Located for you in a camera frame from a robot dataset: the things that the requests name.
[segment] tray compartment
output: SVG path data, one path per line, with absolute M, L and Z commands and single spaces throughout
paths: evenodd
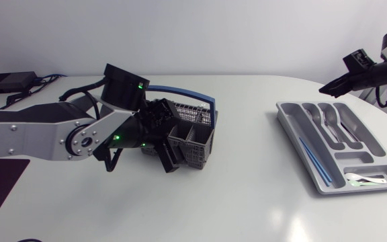
M 356 173 L 363 176 L 383 175 L 387 181 L 387 165 L 373 165 L 373 166 L 359 166 L 359 167 L 345 167 L 344 173 Z
M 371 153 L 377 157 L 383 157 L 386 155 L 386 152 L 373 136 L 373 134 L 367 129 L 361 120 L 347 107 L 347 105 L 342 103 L 334 104 L 338 110 L 341 120 L 344 122 L 347 129 L 352 132 L 361 142 L 363 142 L 366 147 L 371 151 Z
M 316 158 L 330 175 L 333 182 L 330 188 L 342 188 L 346 183 L 342 176 L 339 167 L 335 163 L 334 157 L 329 152 L 328 148 L 316 131 L 310 118 L 299 104 L 286 103 L 282 104 L 282 110 L 292 126 L 293 137 L 292 142 L 295 146 L 298 145 L 298 153 L 304 158 L 304 162 L 309 166 L 310 172 L 313 172 L 317 177 L 317 181 L 321 187 L 326 187 L 322 177 L 319 175 L 313 162 L 308 157 L 299 137 L 307 144 L 308 148 L 314 153 Z
M 338 152 L 335 153 L 337 162 L 342 165 L 357 165 L 364 163 L 373 163 L 373 157 L 365 151 L 358 152 Z

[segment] table surface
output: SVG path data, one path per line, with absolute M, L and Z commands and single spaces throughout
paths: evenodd
M 205 168 L 165 173 L 139 149 L 125 150 L 112 173 L 93 157 L 32 159 L 0 209 L 0 241 L 387 241 L 387 191 L 320 195 L 277 120 L 276 102 L 335 101 L 318 92 L 321 84 L 277 76 L 145 78 L 216 99 Z M 67 89 L 100 79 L 61 78 L 9 110 L 57 102 Z M 387 150 L 387 115 L 352 95 L 338 100 Z

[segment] gray plastic cutlery tray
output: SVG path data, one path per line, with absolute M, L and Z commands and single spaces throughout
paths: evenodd
M 277 117 L 321 194 L 385 190 L 387 184 L 353 186 L 345 173 L 381 175 L 387 152 L 352 110 L 341 102 L 278 102 Z M 332 178 L 326 186 L 300 138 Z

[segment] cutlery basket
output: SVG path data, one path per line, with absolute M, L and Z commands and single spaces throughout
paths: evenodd
M 168 140 L 183 155 L 180 164 L 202 169 L 212 152 L 214 129 L 211 127 L 210 110 L 175 103 L 181 122 L 169 133 Z M 154 148 L 141 148 L 147 155 L 157 155 Z

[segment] metal spoon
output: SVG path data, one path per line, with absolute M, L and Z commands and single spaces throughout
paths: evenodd
M 322 111 L 322 110 L 319 110 L 319 112 L 322 114 L 323 116 L 323 122 L 325 123 L 325 126 L 328 128 L 329 132 L 331 132 L 331 134 L 335 137 L 335 139 L 337 140 L 337 142 L 341 142 L 340 139 L 339 139 L 339 136 L 337 135 L 337 132 L 335 132 L 335 129 L 334 127 L 330 126 L 327 122 L 327 118 L 325 117 L 325 112 Z
M 354 180 L 354 181 L 359 181 L 361 179 L 365 179 L 367 181 L 370 181 L 370 182 L 375 182 L 375 183 L 378 183 L 378 184 L 386 184 L 387 181 L 385 179 L 380 179 L 380 178 L 371 178 L 371 177 L 364 177 L 362 175 L 358 175 L 356 173 L 346 173 L 344 174 L 344 176 L 349 179 L 349 180 Z

